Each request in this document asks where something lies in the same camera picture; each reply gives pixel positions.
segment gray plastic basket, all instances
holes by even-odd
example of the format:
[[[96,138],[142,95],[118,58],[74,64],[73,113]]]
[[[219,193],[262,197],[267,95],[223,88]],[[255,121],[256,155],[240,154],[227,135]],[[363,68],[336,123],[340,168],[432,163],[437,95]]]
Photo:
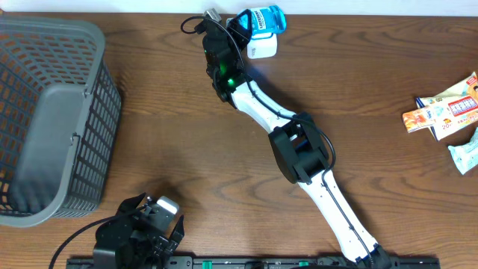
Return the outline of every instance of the gray plastic basket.
[[[102,198],[121,98],[87,22],[0,16],[0,225],[82,217]]]

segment wooden table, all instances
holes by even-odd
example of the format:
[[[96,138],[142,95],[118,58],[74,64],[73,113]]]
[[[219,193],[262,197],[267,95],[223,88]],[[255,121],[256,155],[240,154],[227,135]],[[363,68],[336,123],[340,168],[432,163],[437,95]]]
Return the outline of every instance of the wooden table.
[[[205,74],[202,36],[176,14],[41,14],[83,19],[105,33],[105,60],[124,93],[104,200],[80,219],[0,227],[0,268],[45,268],[74,231],[142,192],[182,206],[198,256],[316,256],[340,247],[315,204],[280,173],[267,134],[222,103]],[[442,268],[478,262],[478,169],[461,176],[448,144],[407,134],[401,115],[478,68],[478,19],[288,16],[274,58],[250,61],[264,92],[307,111],[338,153],[335,178],[389,252],[431,255]],[[91,229],[63,252],[90,256]]]

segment white label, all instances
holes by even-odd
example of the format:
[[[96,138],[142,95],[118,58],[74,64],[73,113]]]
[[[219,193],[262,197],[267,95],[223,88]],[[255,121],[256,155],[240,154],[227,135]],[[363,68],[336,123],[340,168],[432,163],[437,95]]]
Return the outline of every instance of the white label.
[[[253,11],[255,18],[257,19],[258,30],[264,30],[266,28],[266,20],[264,19],[264,15],[259,10]]]

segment white packet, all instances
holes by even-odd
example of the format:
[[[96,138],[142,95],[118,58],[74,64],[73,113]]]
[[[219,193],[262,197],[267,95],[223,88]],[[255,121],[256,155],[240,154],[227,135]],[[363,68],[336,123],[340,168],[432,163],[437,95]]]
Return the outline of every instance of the white packet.
[[[448,149],[455,161],[456,168],[464,175],[478,164],[478,128],[470,143],[463,146],[448,146]]]

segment basket mesh side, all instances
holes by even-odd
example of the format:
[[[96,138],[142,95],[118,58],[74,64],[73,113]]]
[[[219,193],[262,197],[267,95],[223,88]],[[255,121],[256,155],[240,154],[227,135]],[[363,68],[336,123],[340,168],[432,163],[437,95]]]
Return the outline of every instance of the basket mesh side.
[[[10,195],[11,186],[16,184],[14,173],[28,127],[44,87],[54,83],[85,84],[94,58],[99,56],[96,50],[94,39],[86,31],[60,33],[49,28],[29,30],[28,26],[24,31],[0,28],[0,215],[24,216],[44,206],[28,205],[27,211],[19,211]],[[85,164],[91,167],[99,165],[88,161]],[[89,184],[99,181],[90,176],[94,175],[85,176]],[[41,200],[42,194],[35,193],[35,188],[31,187],[29,195],[39,196]],[[88,202],[93,201],[93,192],[80,185],[72,191],[88,197]],[[85,203],[75,208],[92,208]]]
[[[81,139],[69,195],[55,217],[80,217],[98,206],[113,151],[121,98],[103,63],[93,85],[93,103]]]

